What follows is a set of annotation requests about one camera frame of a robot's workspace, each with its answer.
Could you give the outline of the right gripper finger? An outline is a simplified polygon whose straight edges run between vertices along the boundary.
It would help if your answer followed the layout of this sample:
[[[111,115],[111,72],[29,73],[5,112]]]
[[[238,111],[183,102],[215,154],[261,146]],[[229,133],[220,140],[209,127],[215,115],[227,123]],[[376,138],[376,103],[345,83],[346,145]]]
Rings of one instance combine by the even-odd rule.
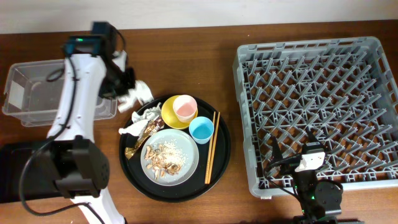
[[[272,140],[272,159],[271,162],[279,162],[283,159],[282,153],[280,151],[277,138],[275,136],[271,137]]]
[[[309,127],[306,127],[306,133],[308,136],[307,146],[322,146],[322,143],[315,137]]]

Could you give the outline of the pink cup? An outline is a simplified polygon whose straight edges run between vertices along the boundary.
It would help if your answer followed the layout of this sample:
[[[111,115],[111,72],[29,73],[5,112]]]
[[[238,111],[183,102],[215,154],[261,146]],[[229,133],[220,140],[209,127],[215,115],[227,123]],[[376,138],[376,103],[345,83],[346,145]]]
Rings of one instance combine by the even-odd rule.
[[[178,120],[183,123],[191,121],[197,112],[197,102],[190,95],[178,96],[172,106]]]

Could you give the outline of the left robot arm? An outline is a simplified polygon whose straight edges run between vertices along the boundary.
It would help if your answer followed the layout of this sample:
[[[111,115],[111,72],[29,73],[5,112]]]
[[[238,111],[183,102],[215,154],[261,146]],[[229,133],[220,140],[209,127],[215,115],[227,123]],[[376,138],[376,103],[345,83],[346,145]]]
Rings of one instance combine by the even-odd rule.
[[[109,161],[95,146],[94,119],[98,97],[115,100],[135,87],[135,74],[125,50],[116,50],[122,35],[110,23],[94,22],[88,35],[72,35],[63,46],[64,83],[56,118],[47,139],[34,150],[19,179],[18,195],[30,214],[43,217],[78,207],[90,223],[125,223],[110,192]],[[38,162],[55,189],[72,204],[50,212],[30,208],[25,178]]]

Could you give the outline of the food scraps and rice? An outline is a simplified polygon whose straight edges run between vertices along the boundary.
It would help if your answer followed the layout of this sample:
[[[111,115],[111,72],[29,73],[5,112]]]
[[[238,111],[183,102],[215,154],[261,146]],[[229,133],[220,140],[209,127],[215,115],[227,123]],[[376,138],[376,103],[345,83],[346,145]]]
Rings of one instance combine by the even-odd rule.
[[[182,150],[168,141],[146,146],[144,159],[149,161],[146,169],[154,173],[155,180],[166,175],[177,175],[187,160]]]

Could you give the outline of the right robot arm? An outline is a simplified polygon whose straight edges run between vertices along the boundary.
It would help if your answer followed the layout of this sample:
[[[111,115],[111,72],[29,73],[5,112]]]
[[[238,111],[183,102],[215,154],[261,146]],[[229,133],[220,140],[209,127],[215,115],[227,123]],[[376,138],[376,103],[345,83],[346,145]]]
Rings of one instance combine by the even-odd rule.
[[[330,150],[309,128],[305,132],[308,142],[300,153],[290,157],[282,157],[277,138],[272,136],[271,162],[263,173],[267,176],[271,169],[278,167],[281,176],[292,176],[293,191],[281,190],[295,197],[301,206],[302,214],[293,217],[293,223],[338,223],[336,216],[341,214],[343,186],[334,180],[317,178],[317,171]]]

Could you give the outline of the blue cup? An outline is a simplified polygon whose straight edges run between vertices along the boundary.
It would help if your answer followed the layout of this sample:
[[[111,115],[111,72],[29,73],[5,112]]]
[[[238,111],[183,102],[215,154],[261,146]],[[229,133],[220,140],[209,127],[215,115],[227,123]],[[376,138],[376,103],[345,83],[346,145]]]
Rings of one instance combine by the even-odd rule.
[[[214,124],[209,118],[199,116],[190,122],[188,130],[197,144],[206,144],[214,133]]]

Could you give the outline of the gold foil wrapper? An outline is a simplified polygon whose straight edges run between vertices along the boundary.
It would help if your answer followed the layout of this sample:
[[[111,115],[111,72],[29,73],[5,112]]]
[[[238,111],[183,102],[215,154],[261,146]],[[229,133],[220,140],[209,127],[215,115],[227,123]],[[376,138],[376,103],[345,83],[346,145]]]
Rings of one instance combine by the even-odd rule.
[[[150,120],[144,129],[144,132],[141,137],[139,137],[133,147],[125,148],[125,156],[127,159],[130,159],[140,148],[141,144],[150,136],[154,135],[157,131],[164,128],[164,121],[161,117],[156,118],[155,120]]]

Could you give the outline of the white tissue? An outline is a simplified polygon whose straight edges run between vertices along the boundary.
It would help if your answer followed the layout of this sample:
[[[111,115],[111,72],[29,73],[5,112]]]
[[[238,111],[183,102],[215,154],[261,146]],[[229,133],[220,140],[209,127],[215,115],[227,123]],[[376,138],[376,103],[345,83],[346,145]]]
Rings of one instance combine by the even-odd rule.
[[[132,108],[138,101],[141,105],[154,100],[152,92],[147,84],[142,80],[135,82],[135,87],[128,89],[126,95],[117,97],[119,101],[118,110],[123,113]]]

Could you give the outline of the grey round plate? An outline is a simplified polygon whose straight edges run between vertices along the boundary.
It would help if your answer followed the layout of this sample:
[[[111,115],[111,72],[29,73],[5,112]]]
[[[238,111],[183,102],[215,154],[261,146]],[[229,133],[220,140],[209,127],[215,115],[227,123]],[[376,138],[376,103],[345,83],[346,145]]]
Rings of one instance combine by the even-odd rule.
[[[177,148],[181,149],[185,154],[187,160],[177,175],[166,175],[164,178],[155,180],[154,173],[151,170],[146,169],[146,165],[149,163],[149,161],[144,159],[146,146],[163,144],[166,141],[175,143]],[[196,142],[190,137],[189,134],[177,129],[165,129],[155,133],[145,142],[142,148],[140,159],[141,167],[146,177],[148,177],[155,184],[171,187],[186,182],[193,175],[198,166],[199,151]]]

